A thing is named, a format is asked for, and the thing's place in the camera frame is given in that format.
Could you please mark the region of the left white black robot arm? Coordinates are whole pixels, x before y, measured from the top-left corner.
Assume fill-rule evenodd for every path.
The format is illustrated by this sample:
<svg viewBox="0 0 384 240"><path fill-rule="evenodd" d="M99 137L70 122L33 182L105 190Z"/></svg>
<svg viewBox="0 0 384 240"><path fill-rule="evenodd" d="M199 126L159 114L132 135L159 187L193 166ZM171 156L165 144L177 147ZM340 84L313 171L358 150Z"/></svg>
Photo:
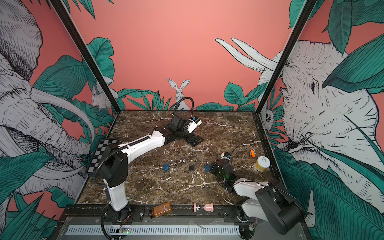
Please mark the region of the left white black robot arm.
<svg viewBox="0 0 384 240"><path fill-rule="evenodd" d="M185 140L190 146L197 146L204 140L194 134L194 130L201 124L198 117L184 119L173 114L169 124L164 127L156 126L150 134L142 138L133 142L107 145L93 174L94 185L103 187L108 204L117 213L121 212L129 207L125 191L129 165L147 152L176 140Z"/></svg>

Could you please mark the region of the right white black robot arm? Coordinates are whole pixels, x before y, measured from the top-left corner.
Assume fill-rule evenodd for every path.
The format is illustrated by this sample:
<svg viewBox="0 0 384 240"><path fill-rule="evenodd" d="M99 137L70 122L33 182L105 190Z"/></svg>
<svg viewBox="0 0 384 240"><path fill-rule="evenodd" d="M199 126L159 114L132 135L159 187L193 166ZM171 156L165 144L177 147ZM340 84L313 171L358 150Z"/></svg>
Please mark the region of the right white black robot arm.
<svg viewBox="0 0 384 240"><path fill-rule="evenodd" d="M263 220L285 235L307 216L302 204L279 181L261 184L240 178L227 158L211 163L210 173L219 179L225 190L245 198L237 204L236 217L241 221Z"/></svg>

